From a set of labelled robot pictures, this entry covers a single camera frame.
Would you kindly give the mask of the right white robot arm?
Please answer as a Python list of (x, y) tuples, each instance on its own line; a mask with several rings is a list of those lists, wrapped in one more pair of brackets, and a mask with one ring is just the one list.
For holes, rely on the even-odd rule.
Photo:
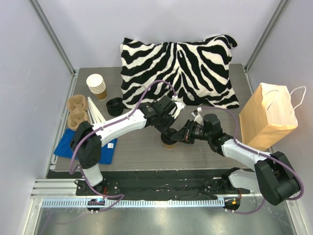
[(269, 153), (249, 147), (226, 134), (215, 114), (203, 117), (203, 124), (188, 120), (171, 140), (193, 144), (207, 141), (211, 150), (232, 158), (250, 168), (250, 171), (233, 170), (221, 180), (221, 188), (233, 193), (237, 188), (255, 191), (272, 205), (285, 200), (297, 200), (304, 193), (303, 182), (282, 152)]

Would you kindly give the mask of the black plastic cup lid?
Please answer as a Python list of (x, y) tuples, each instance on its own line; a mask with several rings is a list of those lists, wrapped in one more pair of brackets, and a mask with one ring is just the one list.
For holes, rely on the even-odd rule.
[(169, 128), (168, 130), (166, 130), (164, 133), (161, 134), (161, 141), (165, 145), (174, 145), (174, 144), (176, 144), (177, 141), (171, 139), (171, 136), (174, 135), (175, 133), (177, 133), (176, 129)]

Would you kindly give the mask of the brown paper coffee cup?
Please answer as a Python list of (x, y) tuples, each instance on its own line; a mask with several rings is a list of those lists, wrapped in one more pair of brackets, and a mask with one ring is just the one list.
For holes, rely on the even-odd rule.
[(166, 147), (166, 149), (173, 149), (176, 146), (176, 143), (174, 143), (174, 144), (165, 144), (164, 146)]

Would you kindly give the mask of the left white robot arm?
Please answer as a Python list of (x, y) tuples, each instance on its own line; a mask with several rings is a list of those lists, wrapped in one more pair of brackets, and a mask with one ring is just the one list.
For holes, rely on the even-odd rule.
[(103, 192), (104, 179), (99, 161), (104, 145), (124, 134), (150, 126), (163, 134), (176, 121), (184, 107), (183, 103), (164, 96), (159, 101), (140, 103), (129, 112), (105, 123), (80, 123), (70, 143), (73, 152), (71, 165), (74, 159), (78, 160), (88, 183), (88, 191), (93, 195)]

